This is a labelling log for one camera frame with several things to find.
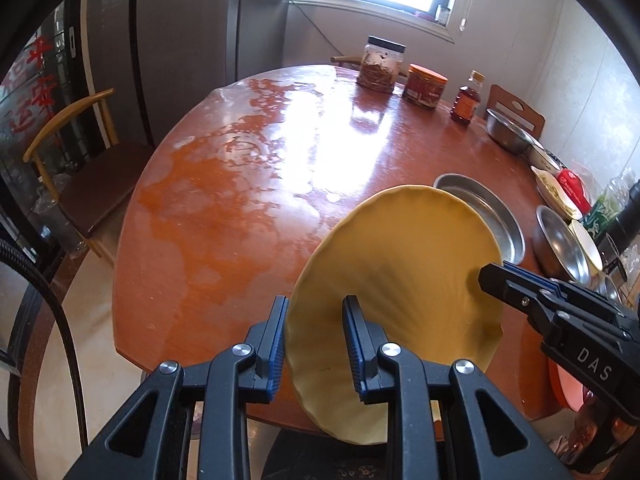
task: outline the red package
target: red package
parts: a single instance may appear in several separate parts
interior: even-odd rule
[[[586,215],[591,210],[591,204],[589,204],[589,201],[584,197],[584,187],[580,177],[573,171],[565,168],[558,174],[556,179],[580,212]]]

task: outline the yellow plate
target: yellow plate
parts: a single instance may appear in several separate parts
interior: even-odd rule
[[[361,203],[322,241],[294,288],[286,355],[302,408],[335,438],[386,442],[386,404],[353,389],[342,299],[422,359],[468,358],[485,370],[502,336],[502,303],[478,285],[500,249],[462,200],[428,186],[387,189]]]

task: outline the window sill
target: window sill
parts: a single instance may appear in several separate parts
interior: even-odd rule
[[[290,0],[297,5],[312,5],[316,7],[329,7],[331,9],[343,9],[350,10],[352,12],[359,12],[361,14],[368,14],[369,16],[375,16],[377,18],[383,18],[384,20],[390,20],[395,23],[402,23],[411,28],[416,28],[428,34],[432,34],[442,40],[449,43],[455,43],[453,37],[450,35],[447,27],[443,27],[437,23],[428,22],[412,16],[402,10],[391,9],[389,7],[383,7],[370,2],[363,2],[360,0]]]

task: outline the metal bowl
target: metal bowl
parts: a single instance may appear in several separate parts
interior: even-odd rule
[[[485,186],[457,173],[439,176],[433,187],[457,196],[477,212],[488,225],[500,247],[502,259],[519,264],[524,258],[524,236],[509,208]]]
[[[495,142],[513,155],[523,155],[536,141],[500,112],[487,110],[486,130]]]
[[[547,206],[539,205],[536,218],[538,227],[533,233],[533,252],[545,275],[589,285],[587,258],[560,215]]]

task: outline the floor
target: floor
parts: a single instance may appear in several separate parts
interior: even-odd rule
[[[140,384],[141,370],[114,349],[112,280],[113,269],[93,253],[88,253],[63,300],[78,352],[90,439]],[[2,304],[19,305],[21,294],[24,293],[21,287],[26,287],[26,284],[15,276],[0,274],[0,286]],[[11,313],[8,308],[0,309],[0,329],[7,327],[9,322],[2,316],[15,317],[15,312]],[[8,334],[0,330],[0,338],[4,337],[8,339]],[[8,373],[0,370],[0,413],[4,418],[6,406],[2,403],[6,403],[5,379],[8,379]],[[561,412],[534,426],[545,440],[549,440],[567,434],[573,425],[573,418],[573,413]],[[0,426],[6,431],[6,421],[1,418]],[[254,480],[260,478],[278,431],[278,428],[267,424],[248,423],[251,476]],[[56,327],[49,337],[37,384],[33,433],[39,480],[62,480],[78,457],[80,445],[71,382]],[[198,441],[192,441],[189,480],[196,478],[198,444]]]

